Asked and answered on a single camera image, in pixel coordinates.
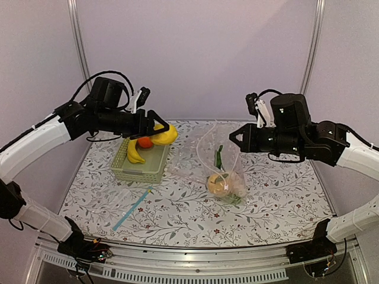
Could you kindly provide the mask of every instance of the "plastic bag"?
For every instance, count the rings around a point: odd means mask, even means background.
[[[168,170],[176,175],[205,184],[207,189],[230,204],[238,204],[246,195],[239,148],[229,134],[236,123],[215,122],[188,134]]]

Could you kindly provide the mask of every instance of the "blue strip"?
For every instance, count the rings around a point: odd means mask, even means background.
[[[149,186],[148,190],[146,190],[146,192],[137,200],[137,202],[128,210],[128,212],[126,212],[126,214],[121,218],[121,220],[119,220],[119,222],[117,222],[117,224],[113,227],[113,231],[117,231],[117,229],[130,216],[130,214],[137,208],[137,206],[142,202],[142,200],[144,200],[145,197],[147,197],[147,195],[149,194],[149,192],[152,189],[153,188],[151,186]]]

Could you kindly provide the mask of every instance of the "orange fruit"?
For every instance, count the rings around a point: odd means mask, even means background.
[[[151,148],[154,145],[149,137],[138,138],[137,142],[141,148],[145,149]]]

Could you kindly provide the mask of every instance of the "table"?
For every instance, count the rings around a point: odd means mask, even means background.
[[[192,130],[214,122],[170,123],[179,137],[170,146],[168,163]],[[101,133],[97,138],[111,136]],[[245,204],[233,206],[202,184],[169,172],[160,185],[115,179],[110,164],[121,143],[119,139],[91,146],[60,210],[88,236],[171,247],[261,246],[308,239],[316,223],[332,214],[308,161],[277,163],[263,153],[242,153],[248,195]],[[113,231],[150,186],[152,192]],[[311,230],[304,233],[304,228]]]

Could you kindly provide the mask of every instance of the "green plastic basket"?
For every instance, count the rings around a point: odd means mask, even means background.
[[[138,148],[145,164],[132,164],[127,158],[129,139],[125,139],[112,162],[111,170],[117,179],[132,182],[160,183],[169,146],[154,145],[149,149]]]

